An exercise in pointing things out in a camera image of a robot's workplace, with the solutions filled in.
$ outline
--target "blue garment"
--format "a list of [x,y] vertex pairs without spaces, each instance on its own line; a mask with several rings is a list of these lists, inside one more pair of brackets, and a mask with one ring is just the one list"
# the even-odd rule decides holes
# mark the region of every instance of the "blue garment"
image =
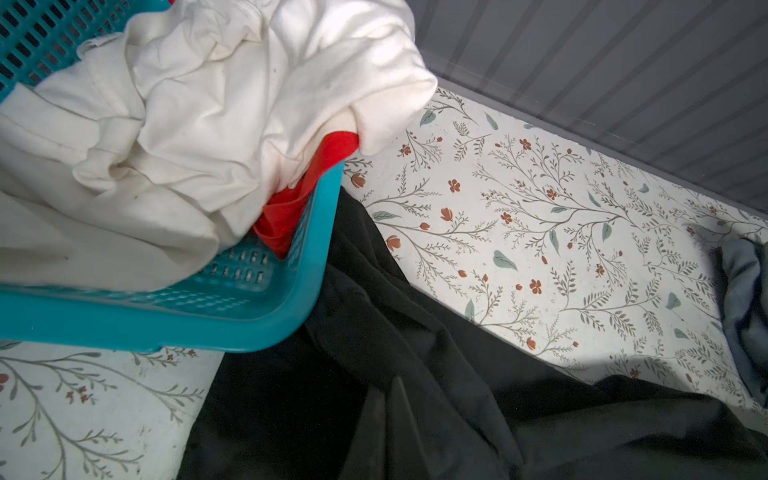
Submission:
[[768,407],[768,245],[725,243],[723,271],[723,333],[746,389]]

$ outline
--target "red garment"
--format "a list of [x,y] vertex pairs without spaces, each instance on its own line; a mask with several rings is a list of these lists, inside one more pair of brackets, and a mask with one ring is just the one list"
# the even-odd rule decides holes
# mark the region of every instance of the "red garment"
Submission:
[[283,259],[288,255],[307,197],[317,181],[329,168],[353,154],[357,145],[357,134],[348,131],[327,134],[296,187],[277,192],[264,205],[261,217],[253,225],[253,231],[278,258]]

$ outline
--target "gray wall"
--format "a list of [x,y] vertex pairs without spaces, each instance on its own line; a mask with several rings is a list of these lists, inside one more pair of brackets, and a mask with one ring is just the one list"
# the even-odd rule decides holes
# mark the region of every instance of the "gray wall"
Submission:
[[408,0],[439,76],[768,211],[768,0]]

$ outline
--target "white garment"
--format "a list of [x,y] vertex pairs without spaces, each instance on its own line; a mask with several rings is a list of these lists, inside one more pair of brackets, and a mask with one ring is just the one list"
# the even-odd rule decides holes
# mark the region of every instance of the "white garment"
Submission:
[[0,104],[0,283],[150,291],[234,245],[323,137],[437,85],[402,0],[178,0]]

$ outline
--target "laundry basket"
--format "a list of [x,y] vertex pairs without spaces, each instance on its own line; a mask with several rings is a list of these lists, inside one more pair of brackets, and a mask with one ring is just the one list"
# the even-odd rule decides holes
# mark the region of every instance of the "laundry basket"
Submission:
[[[0,101],[17,81],[37,84],[71,65],[84,40],[122,30],[134,13],[169,6],[167,0],[0,5]],[[342,174],[343,163],[320,179],[283,261],[257,237],[246,237],[201,272],[153,293],[0,286],[0,338],[141,352],[272,346],[301,325],[317,299]]]

